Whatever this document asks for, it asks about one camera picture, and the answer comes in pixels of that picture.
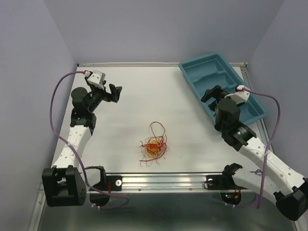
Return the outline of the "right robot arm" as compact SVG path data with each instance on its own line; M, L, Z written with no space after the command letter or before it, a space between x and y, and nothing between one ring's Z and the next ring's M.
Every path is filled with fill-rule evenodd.
M225 166L220 175L207 176L204 187L208 190L245 188L257 194L257 203L266 198L289 220L297 221L308 209L308 179L291 169L264 144L256 133L240 121L240 107L248 101L251 90L238 85L235 93L227 93L216 85L207 89L202 102L215 100L209 105L214 111L215 129L235 151L251 160L258 170L250 172L233 163Z

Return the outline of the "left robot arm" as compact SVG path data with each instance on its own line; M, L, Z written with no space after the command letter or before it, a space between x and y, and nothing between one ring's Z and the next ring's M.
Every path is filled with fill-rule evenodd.
M95 129L94 110L101 101L116 103L119 100L122 87L113 84L109 87L110 92L107 92L105 87L95 86L90 86L90 92L83 87L75 88L71 92L73 110L68 138L59 138L64 142L64 148L54 165L42 172L49 207L81 206L85 203L87 189L101 192L107 185L107 177L95 173L90 179L93 187L90 186L87 175L81 175L78 169L81 167L85 170L81 156Z

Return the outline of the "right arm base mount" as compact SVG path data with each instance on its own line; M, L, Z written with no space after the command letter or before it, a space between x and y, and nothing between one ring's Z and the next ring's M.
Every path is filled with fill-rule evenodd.
M208 190L235 190L238 185L232 177L241 168L243 167L236 163L226 165L221 174L207 175L203 187Z

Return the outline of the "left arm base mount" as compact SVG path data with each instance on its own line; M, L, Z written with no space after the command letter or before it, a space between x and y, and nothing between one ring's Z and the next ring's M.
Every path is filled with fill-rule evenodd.
M100 173L100 180L93 185L94 188L100 191L108 191L109 193L122 191L122 176L107 175L103 166L90 166L85 167L85 169L95 169Z

